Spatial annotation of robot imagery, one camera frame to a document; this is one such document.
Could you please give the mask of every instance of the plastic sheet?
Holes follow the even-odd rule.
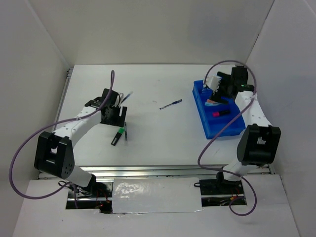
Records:
[[[201,211],[198,178],[115,179],[113,213]]]

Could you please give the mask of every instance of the red marker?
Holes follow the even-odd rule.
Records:
[[[213,116],[219,117],[219,116],[223,116],[223,115],[229,115],[230,113],[231,113],[230,110],[222,110],[222,111],[218,111],[218,112],[213,112]]]

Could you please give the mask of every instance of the black pen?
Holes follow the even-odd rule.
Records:
[[[124,130],[125,130],[125,141],[127,141],[127,126],[126,126],[126,122],[124,122]]]

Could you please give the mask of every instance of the gray wall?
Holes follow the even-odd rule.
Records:
[[[0,232],[8,237],[23,201],[8,183],[9,164],[28,135],[54,120],[67,69],[23,0],[0,1],[0,32]],[[36,178],[35,147],[36,139],[15,165],[22,192]]]
[[[315,237],[316,2],[276,0],[247,61],[282,136],[275,167],[303,237]]]
[[[243,62],[273,0],[30,0],[71,64]]]

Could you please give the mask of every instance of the blue tray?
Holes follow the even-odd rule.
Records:
[[[206,100],[209,99],[212,93],[211,89],[203,90],[203,80],[194,81],[193,95],[207,139],[215,137],[226,124],[240,113],[238,106],[230,98],[223,97],[223,99],[228,100],[229,103],[227,105],[205,106]],[[219,117],[213,116],[213,112],[222,110],[230,110],[231,113]],[[245,128],[243,118],[240,116],[222,133],[221,137],[239,135]]]

